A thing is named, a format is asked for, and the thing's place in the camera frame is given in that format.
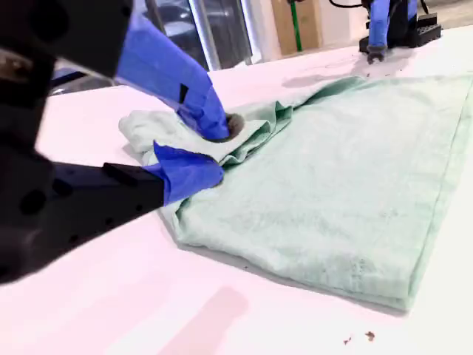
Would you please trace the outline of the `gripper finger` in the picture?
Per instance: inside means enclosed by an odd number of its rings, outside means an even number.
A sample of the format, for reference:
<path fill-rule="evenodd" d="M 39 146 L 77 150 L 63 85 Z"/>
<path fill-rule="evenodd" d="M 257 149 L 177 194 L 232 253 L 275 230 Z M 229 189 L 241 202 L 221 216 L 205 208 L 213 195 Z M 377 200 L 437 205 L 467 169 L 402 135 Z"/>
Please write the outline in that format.
<path fill-rule="evenodd" d="M 367 45 L 367 62 L 383 61 L 387 51 L 387 32 L 389 26 L 389 2 L 374 0 L 370 3 L 370 28 Z"/>
<path fill-rule="evenodd" d="M 170 107 L 200 137 L 225 142 L 238 134 L 208 73 L 145 16 L 132 12 L 114 79 Z"/>
<path fill-rule="evenodd" d="M 143 214 L 218 185 L 210 156 L 153 144 L 150 166 L 55 165 L 55 246 L 72 249 Z"/>

